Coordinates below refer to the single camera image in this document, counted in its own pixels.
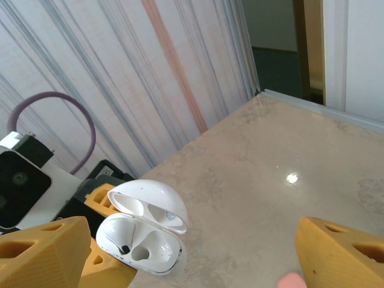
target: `white wall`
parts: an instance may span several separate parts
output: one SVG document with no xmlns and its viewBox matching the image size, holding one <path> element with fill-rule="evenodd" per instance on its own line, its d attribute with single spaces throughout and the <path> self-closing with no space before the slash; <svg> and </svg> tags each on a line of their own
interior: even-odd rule
<svg viewBox="0 0 384 288">
<path fill-rule="evenodd" d="M 292 0 L 242 0 L 254 47 L 297 51 Z"/>
<path fill-rule="evenodd" d="M 384 2 L 334 2 L 323 2 L 326 104 L 384 122 Z"/>
</svg>

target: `earbud case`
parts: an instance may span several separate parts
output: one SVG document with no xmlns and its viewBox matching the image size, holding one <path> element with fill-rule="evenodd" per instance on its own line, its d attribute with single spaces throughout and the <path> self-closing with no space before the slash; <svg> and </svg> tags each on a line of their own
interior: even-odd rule
<svg viewBox="0 0 384 288">
<path fill-rule="evenodd" d="M 119 213 L 101 223 L 97 245 L 135 269 L 159 276 L 180 273 L 187 251 L 176 234 L 187 232 L 188 214 L 179 194 L 158 181 L 134 180 L 107 196 Z"/>
</svg>

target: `beige stone surface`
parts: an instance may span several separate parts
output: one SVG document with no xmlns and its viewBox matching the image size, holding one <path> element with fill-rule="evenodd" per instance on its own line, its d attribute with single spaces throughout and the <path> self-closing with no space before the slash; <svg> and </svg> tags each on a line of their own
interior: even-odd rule
<svg viewBox="0 0 384 288">
<path fill-rule="evenodd" d="M 380 134 L 257 96 L 143 177 L 184 199 L 188 263 L 130 288 L 276 287 L 303 216 L 384 234 L 383 155 Z"/>
</svg>

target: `purple cable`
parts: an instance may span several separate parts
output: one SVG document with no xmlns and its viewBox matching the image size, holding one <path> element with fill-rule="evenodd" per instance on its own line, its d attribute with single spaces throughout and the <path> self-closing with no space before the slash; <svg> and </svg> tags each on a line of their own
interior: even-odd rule
<svg viewBox="0 0 384 288">
<path fill-rule="evenodd" d="M 65 95 L 60 92 L 42 92 L 33 96 L 30 96 L 29 98 L 23 100 L 20 104 L 18 104 L 10 113 L 8 122 L 7 122 L 7 133 L 11 133 L 12 131 L 17 131 L 17 120 L 19 119 L 20 114 L 23 112 L 25 108 L 27 108 L 32 103 L 45 99 L 45 98 L 61 98 L 64 100 L 67 100 L 71 102 L 73 105 L 75 105 L 84 115 L 86 121 L 88 122 L 89 129 L 91 130 L 91 145 L 88 148 L 88 151 L 84 158 L 76 165 L 75 168 L 72 169 L 70 172 L 72 175 L 74 175 L 77 171 L 80 170 L 81 167 L 84 166 L 84 164 L 87 162 L 87 160 L 90 158 L 93 150 L 95 149 L 96 145 L 96 130 L 95 125 L 92 121 L 91 116 L 89 115 L 88 111 L 74 98 Z"/>
</svg>

